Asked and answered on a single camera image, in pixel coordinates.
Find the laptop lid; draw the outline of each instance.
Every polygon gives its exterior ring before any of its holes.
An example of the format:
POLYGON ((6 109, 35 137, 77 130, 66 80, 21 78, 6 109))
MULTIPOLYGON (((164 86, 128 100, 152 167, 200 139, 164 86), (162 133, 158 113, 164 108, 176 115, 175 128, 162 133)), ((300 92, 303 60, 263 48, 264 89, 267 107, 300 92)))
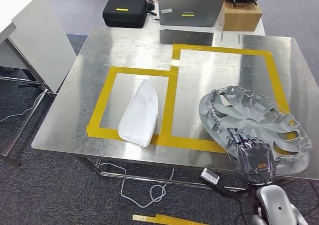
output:
POLYGON ((158 0, 161 25, 213 27, 224 0, 158 0))

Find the computer mouse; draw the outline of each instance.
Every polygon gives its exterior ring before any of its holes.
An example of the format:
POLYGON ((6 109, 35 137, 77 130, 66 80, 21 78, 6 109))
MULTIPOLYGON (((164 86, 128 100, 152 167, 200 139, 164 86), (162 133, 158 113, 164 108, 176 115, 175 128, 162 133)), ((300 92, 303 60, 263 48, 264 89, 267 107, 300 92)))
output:
POLYGON ((153 10, 155 8, 153 0, 148 0, 148 10, 153 10))

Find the floor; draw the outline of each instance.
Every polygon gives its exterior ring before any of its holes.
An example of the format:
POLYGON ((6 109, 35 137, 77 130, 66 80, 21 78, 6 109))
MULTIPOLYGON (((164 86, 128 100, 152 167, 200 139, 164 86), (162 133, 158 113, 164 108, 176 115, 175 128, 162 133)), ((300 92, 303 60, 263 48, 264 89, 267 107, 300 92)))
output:
MULTIPOLYGON (((103 25, 102 10, 107 0, 51 0, 69 39, 78 53, 90 29, 103 25)), ((314 16, 316 0, 259 0, 267 35, 295 37, 306 61, 319 81, 319 18, 314 16)), ((0 75, 6 72, 0 69, 0 75)), ((14 75, 24 77, 19 70, 14 75)), ((15 83, 0 80, 0 120, 31 107, 39 93, 36 88, 19 88, 15 83)), ((0 162, 0 224, 44 225, 143 225, 133 222, 132 215, 167 215, 212 225, 242 225, 238 205, 209 190, 167 186, 166 195, 158 203, 141 209, 120 195, 121 181, 100 179, 78 161, 68 156, 39 153, 31 143, 52 100, 46 96, 32 119, 12 156, 23 166, 16 168, 0 162)), ((0 123, 0 149, 12 139, 24 117, 13 117, 0 123)), ((169 178, 171 169, 137 164, 116 163, 128 174, 169 178)), ((106 166, 108 171, 119 172, 106 166)), ((200 171, 175 171, 173 178, 197 182, 200 171)), ((234 175, 222 175, 222 183, 235 186, 234 175)), ((150 201, 153 184, 126 181, 124 193, 141 204, 150 201)), ((305 182, 295 182, 285 187, 290 202, 302 214, 309 213, 318 203, 316 192, 305 182)), ((160 190, 155 191, 158 196, 160 190)), ((244 201, 245 213, 252 211, 249 200, 244 201)), ((310 225, 319 224, 318 209, 305 216, 310 225)))

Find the white desk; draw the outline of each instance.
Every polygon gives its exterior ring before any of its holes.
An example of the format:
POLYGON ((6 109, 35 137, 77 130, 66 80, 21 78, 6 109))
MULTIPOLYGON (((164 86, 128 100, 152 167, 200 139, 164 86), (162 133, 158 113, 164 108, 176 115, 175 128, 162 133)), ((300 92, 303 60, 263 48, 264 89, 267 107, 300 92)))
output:
POLYGON ((48 90, 56 92, 76 55, 49 0, 0 0, 0 66, 29 69, 8 38, 48 90))
MULTIPOLYGON (((158 3, 157 0, 155 0, 155 9, 154 12, 159 15, 158 3)), ((172 30, 186 30, 186 31, 196 31, 196 32, 210 32, 210 33, 235 33, 235 34, 250 34, 250 35, 265 35, 264 26, 262 25, 262 19, 259 20, 257 27, 255 31, 219 31, 213 27, 193 27, 193 26, 167 26, 167 25, 160 25, 159 21, 155 21, 148 15, 146 17, 144 27, 146 29, 150 28, 158 28, 158 29, 172 29, 172 30)))

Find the yellow tape square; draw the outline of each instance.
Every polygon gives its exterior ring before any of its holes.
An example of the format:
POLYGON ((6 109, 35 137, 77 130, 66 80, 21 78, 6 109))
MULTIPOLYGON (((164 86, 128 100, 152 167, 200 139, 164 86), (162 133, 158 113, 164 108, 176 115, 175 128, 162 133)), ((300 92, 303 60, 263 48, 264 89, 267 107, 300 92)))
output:
MULTIPOLYGON (((273 89, 277 104, 278 104, 280 107, 287 112, 290 111, 288 103, 286 100, 285 93, 283 87, 281 86, 281 79, 277 72, 276 65, 271 53, 269 51, 173 44, 172 61, 179 60, 180 51, 182 49, 262 56, 265 61, 271 85, 273 89)), ((223 150, 222 147, 220 147, 215 141, 173 137, 171 135, 173 111, 175 107, 176 92, 177 87, 178 69, 179 67, 173 65, 171 65, 170 70, 139 69, 111 66, 106 82, 104 83, 99 99, 97 102, 94 111, 92 114, 91 119, 87 126, 87 136, 94 138, 122 141, 122 139, 118 136, 118 130, 100 127, 100 124, 101 123, 101 120, 103 116, 104 110, 106 108, 106 104, 109 100, 109 95, 111 94, 111 91, 118 73, 162 76, 168 77, 168 83, 166 92, 165 104, 163 112, 161 133, 159 135, 153 135, 152 139, 151 140, 151 144, 177 147, 183 149, 209 151, 216 153, 225 153, 225 150, 223 150)))

